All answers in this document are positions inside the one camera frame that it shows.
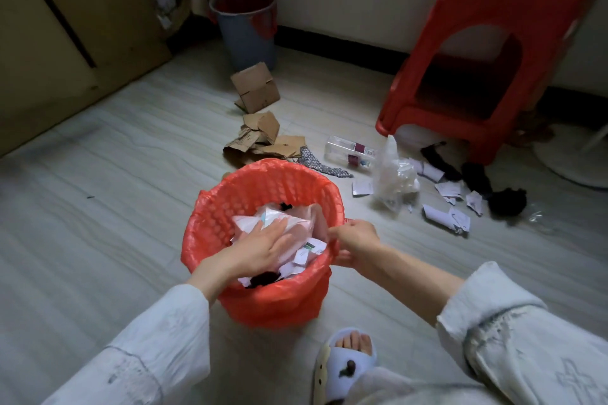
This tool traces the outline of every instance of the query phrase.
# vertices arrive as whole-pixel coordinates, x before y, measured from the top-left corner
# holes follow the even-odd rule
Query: person's left hand
[[[258,222],[253,231],[242,235],[234,245],[201,261],[186,283],[201,290],[212,303],[232,280],[254,277],[276,265],[293,240],[290,234],[283,234],[286,227],[286,218],[275,220],[264,229],[262,222]]]

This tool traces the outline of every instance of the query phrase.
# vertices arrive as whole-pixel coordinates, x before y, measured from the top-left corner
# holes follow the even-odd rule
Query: stool opening
[[[462,29],[441,44],[418,87],[416,100],[434,111],[487,120],[519,71],[522,53],[517,37],[500,27]]]

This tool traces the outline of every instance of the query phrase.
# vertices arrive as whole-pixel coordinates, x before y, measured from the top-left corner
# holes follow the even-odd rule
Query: red plastic bag
[[[264,159],[200,192],[184,233],[182,263],[193,272],[203,259],[230,246],[234,215],[252,216],[257,207],[271,202],[318,203],[328,226],[344,224],[342,197],[334,183],[303,165]],[[337,253],[336,243],[330,243],[301,274],[254,289],[234,282],[218,299],[232,319],[250,327],[304,324],[319,315]]]

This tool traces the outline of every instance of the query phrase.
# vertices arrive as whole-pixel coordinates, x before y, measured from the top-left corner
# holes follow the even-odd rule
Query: sandal
[[[314,371],[313,405],[341,403],[354,382],[366,371],[374,368],[377,361],[376,347],[371,341],[371,355],[343,347],[335,347],[336,341],[357,328],[343,328],[330,336],[317,356]]]

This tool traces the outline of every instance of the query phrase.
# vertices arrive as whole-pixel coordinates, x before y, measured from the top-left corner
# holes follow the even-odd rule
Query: bubble wrap
[[[338,178],[354,178],[354,175],[351,175],[346,170],[341,168],[331,168],[327,165],[323,165],[319,160],[314,156],[310,149],[307,146],[302,146],[300,148],[300,158],[298,159],[298,163],[300,165],[304,165],[305,167],[312,168],[319,173],[324,173],[325,175],[331,175]]]

